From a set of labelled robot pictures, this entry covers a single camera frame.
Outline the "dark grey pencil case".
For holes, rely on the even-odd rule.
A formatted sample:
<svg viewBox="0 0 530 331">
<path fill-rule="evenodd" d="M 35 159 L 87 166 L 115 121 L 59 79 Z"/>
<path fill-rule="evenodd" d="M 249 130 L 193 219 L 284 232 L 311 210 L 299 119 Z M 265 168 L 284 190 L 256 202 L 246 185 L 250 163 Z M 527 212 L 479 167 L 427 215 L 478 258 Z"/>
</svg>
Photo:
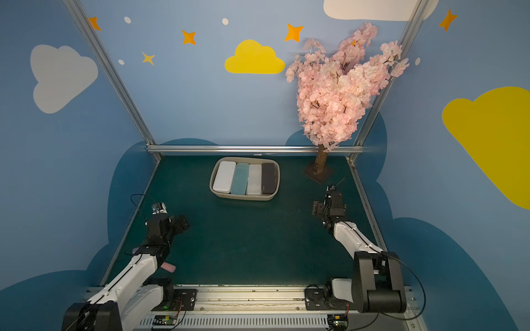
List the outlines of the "dark grey pencil case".
<svg viewBox="0 0 530 331">
<path fill-rule="evenodd" d="M 262 185 L 263 195 L 270 195 L 276 191 L 277 187 L 276 168 L 273 163 L 262 164 Z"/>
</svg>

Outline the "white rounded pencil case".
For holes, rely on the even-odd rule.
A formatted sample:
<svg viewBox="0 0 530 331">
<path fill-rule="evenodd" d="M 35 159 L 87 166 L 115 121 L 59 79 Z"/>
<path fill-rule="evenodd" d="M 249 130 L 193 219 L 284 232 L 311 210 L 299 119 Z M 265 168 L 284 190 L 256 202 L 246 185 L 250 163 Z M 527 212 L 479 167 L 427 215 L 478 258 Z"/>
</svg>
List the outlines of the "white rounded pencil case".
<svg viewBox="0 0 530 331">
<path fill-rule="evenodd" d="M 221 161 L 219 163 L 212 186 L 215 192 L 230 193 L 236 165 L 235 161 Z"/>
</svg>

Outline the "frosted clear wide pencil case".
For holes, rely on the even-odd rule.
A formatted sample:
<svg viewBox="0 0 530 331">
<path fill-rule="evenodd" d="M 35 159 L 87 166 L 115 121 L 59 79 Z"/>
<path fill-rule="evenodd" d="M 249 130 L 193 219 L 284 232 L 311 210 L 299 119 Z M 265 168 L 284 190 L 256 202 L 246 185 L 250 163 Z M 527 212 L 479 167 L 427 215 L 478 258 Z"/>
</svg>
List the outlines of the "frosted clear wide pencil case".
<svg viewBox="0 0 530 331">
<path fill-rule="evenodd" d="M 262 165 L 250 164 L 248 169 L 247 195 L 262 194 Z"/>
</svg>

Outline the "light teal ribbed pencil case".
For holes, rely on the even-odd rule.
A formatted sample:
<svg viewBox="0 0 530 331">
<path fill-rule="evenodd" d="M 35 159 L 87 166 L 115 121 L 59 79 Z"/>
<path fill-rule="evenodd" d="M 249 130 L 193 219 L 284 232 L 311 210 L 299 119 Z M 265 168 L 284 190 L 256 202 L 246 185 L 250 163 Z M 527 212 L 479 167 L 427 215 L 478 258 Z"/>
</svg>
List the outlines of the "light teal ribbed pencil case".
<svg viewBox="0 0 530 331">
<path fill-rule="evenodd" d="M 230 193 L 234 195 L 245 195 L 247 192 L 249 164 L 237 163 L 233 175 Z"/>
</svg>

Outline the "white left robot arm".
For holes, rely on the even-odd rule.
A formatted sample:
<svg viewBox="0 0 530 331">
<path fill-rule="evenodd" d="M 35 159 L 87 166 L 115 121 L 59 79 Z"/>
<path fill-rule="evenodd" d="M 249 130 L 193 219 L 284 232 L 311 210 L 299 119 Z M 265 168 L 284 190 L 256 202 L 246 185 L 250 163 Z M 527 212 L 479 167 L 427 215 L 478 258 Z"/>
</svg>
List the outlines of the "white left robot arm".
<svg viewBox="0 0 530 331">
<path fill-rule="evenodd" d="M 157 306 L 172 306 L 175 290 L 169 278 L 153 278 L 171 251 L 175 236 L 189 229 L 184 215 L 154 214 L 147 234 L 130 262 L 102 290 L 66 310 L 62 330 L 134 330 Z"/>
</svg>

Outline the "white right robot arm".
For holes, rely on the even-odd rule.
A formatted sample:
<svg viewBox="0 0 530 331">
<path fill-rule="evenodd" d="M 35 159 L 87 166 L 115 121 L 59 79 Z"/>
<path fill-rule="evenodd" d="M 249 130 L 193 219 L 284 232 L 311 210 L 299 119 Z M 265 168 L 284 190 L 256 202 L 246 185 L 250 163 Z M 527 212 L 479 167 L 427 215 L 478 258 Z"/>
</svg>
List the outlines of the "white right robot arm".
<svg viewBox="0 0 530 331">
<path fill-rule="evenodd" d="M 328 190 L 323 201 L 313 202 L 313 214 L 353 259 L 353 274 L 332 279 L 331 294 L 359 313 L 404 313 L 407 298 L 398 256 L 375 245 L 347 219 L 342 193 Z"/>
</svg>

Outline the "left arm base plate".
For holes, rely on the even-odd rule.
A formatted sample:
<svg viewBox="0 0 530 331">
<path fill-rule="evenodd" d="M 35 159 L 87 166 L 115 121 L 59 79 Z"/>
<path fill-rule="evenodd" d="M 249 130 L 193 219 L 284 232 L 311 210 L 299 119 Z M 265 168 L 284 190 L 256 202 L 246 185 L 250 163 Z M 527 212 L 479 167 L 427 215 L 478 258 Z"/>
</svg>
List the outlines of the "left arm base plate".
<svg viewBox="0 0 530 331">
<path fill-rule="evenodd" d="M 164 295 L 162 302 L 153 311 L 193 311 L 196 300 L 196 289 L 174 288 L 172 294 Z"/>
</svg>

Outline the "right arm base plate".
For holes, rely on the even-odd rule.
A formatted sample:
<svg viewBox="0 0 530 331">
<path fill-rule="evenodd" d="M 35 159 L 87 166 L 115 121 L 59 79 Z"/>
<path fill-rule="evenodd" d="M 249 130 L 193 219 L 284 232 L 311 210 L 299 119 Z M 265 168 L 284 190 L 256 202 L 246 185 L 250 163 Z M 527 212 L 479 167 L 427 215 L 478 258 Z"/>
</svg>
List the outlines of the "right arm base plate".
<svg viewBox="0 0 530 331">
<path fill-rule="evenodd" d="M 308 311 L 346 311 L 349 302 L 335 298 L 324 288 L 309 287 L 304 290 L 304 302 Z"/>
</svg>

